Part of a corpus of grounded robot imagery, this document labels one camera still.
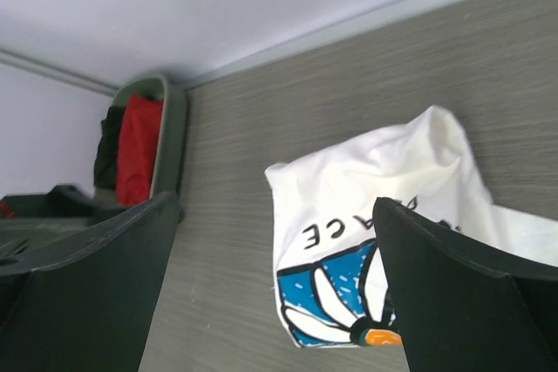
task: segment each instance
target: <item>red cloth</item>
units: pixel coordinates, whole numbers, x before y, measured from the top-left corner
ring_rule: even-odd
[[[138,205],[149,199],[159,142],[163,101],[132,95],[119,137],[116,194],[121,205]]]

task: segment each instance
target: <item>white petal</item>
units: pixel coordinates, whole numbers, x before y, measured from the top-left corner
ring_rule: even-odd
[[[286,308],[285,315],[296,328],[310,337],[326,342],[350,343],[348,331],[328,326],[312,315],[303,314],[293,308]]]
[[[385,294],[387,292],[387,279],[385,278],[384,265],[380,252],[376,250],[368,273],[364,278],[364,296],[372,320],[381,322],[384,313]]]
[[[316,269],[316,272],[314,272],[314,282],[316,283],[317,298],[323,311],[339,324],[350,328],[357,317],[341,302],[336,290],[322,269]]]

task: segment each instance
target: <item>printed graphic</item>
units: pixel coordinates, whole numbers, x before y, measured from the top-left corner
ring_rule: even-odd
[[[376,240],[277,272],[282,315],[304,347],[401,344]]]

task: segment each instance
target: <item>gray floor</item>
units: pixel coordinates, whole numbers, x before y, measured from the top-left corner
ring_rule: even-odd
[[[293,347],[263,170],[437,104],[467,129],[498,203],[558,219],[557,22],[556,0],[472,0],[193,92],[187,219],[141,370],[407,370],[402,349]]]

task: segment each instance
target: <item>white cloth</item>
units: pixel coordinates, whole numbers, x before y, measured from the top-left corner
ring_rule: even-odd
[[[373,335],[355,340],[357,320],[390,325],[382,319],[387,282],[371,219],[378,197],[558,266],[558,223],[495,206],[463,128],[443,108],[273,165],[266,176],[274,202],[277,312],[298,346],[371,344]]]

